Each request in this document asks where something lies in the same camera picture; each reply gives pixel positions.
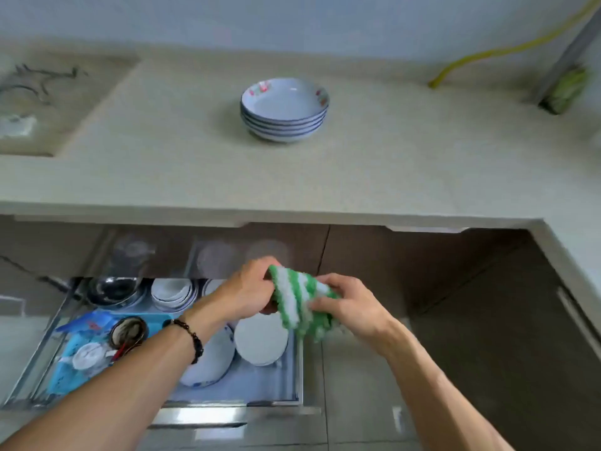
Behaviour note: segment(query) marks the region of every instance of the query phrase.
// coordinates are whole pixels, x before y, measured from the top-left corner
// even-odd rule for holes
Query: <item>green and white striped cloth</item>
[[[308,273],[281,266],[269,266],[269,274],[275,287],[272,299],[278,303],[282,325],[286,329],[294,329],[301,338],[308,334],[313,336],[315,341],[321,340],[334,325],[332,315],[312,311],[307,303],[321,296],[334,299],[340,296]]]

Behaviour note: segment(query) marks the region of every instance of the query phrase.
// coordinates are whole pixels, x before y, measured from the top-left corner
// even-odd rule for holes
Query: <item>person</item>
[[[250,261],[181,320],[207,342],[228,321],[268,313],[274,285],[265,275],[272,264],[279,265],[274,257]],[[512,449],[360,280],[336,273],[318,280],[342,298],[317,298],[310,307],[331,313],[387,360],[426,449]],[[169,325],[15,432],[0,451],[135,449],[195,355],[191,335]]]

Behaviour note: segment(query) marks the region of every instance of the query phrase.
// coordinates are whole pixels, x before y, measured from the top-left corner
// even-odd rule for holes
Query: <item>green object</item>
[[[282,325],[295,330],[301,338],[311,335],[315,341],[320,341],[335,325],[334,319],[329,313],[310,310],[308,302],[321,296],[334,299],[340,296],[308,273],[269,266],[269,274],[275,287],[272,299],[278,304]]]
[[[574,65],[561,76],[551,93],[540,102],[539,106],[554,115],[566,112],[586,87],[588,78],[589,72],[585,67]]]

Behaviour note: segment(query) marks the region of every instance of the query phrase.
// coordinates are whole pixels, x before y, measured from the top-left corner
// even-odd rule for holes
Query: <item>kitchen counter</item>
[[[0,213],[64,221],[530,228],[601,329],[601,153],[518,92],[402,82],[285,56],[146,57],[56,158],[0,157]],[[331,96],[311,139],[252,137],[250,84]]]

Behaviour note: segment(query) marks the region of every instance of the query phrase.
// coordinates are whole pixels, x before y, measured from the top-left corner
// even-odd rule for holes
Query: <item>dishcloth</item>
[[[271,265],[269,274],[275,287],[272,300],[278,304],[282,325],[295,330],[301,338],[308,334],[320,341],[335,326],[335,321],[329,313],[310,310],[308,302],[321,296],[334,299],[340,296],[308,273]]]

